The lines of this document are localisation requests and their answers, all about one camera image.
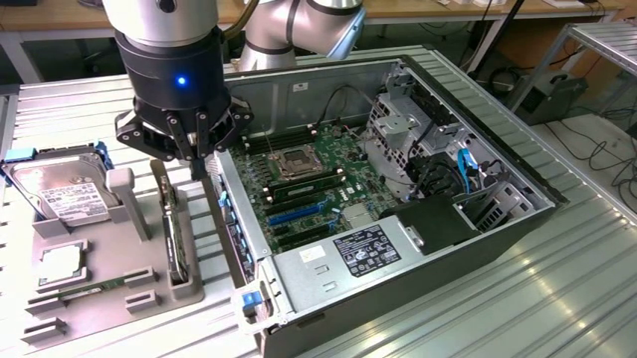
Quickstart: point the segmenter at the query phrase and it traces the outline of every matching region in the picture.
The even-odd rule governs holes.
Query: cpu socket
[[[321,159],[311,145],[278,151],[274,155],[282,179],[298,179],[322,171]]]

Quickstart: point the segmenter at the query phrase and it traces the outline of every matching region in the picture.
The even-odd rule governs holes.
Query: sticker
[[[341,197],[342,197],[342,200],[343,201],[349,201],[350,199],[347,198],[347,195],[346,195],[346,192],[343,191],[343,189],[339,189],[338,190],[338,193],[341,194]]]
[[[309,263],[311,260],[317,260],[318,258],[326,256],[326,252],[322,249],[322,246],[315,246],[299,252],[301,260],[303,263]]]
[[[71,295],[67,295],[62,298],[63,301],[71,301],[74,298],[84,297],[92,295],[94,293],[102,292],[102,287],[96,287],[95,289],[90,289],[88,291],[78,292]]]
[[[361,277],[401,259],[381,225],[368,227],[334,240],[338,252],[354,277]]]
[[[291,86],[291,91],[293,92],[307,91],[309,87],[310,87],[310,84],[307,82],[303,82],[302,84],[293,85]]]
[[[51,210],[63,221],[90,218],[107,213],[107,205],[94,183],[40,191]]]
[[[294,195],[294,194],[301,194],[302,192],[309,192],[313,189],[314,189],[313,186],[306,186],[305,188],[291,190],[291,191],[287,192],[287,196]]]

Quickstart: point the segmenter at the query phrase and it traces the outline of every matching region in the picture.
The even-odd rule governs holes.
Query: blue pcie slot
[[[310,216],[310,215],[314,215],[317,213],[321,213],[323,207],[326,206],[326,202],[327,202],[327,200],[325,200],[325,201],[322,201],[322,202],[319,202],[319,203],[317,203],[317,204],[314,204],[309,207],[305,207],[303,209],[293,211],[291,213],[274,216],[267,220],[267,224],[270,226],[274,226],[274,225],[278,225],[278,224],[283,224],[285,222],[291,222],[293,220],[301,219],[305,216]]]

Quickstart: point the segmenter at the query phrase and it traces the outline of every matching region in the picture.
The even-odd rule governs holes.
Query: hard drive
[[[39,220],[60,218],[70,227],[110,218],[119,199],[106,187],[112,168],[102,142],[36,151],[12,149],[2,173],[34,206]]]

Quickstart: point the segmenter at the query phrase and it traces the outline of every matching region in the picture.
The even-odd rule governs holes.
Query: power supply label
[[[42,190],[40,196],[63,221],[107,213],[107,205],[94,183]]]
[[[334,244],[347,269],[355,277],[365,276],[401,259],[381,225],[368,227],[365,230],[335,239]]]

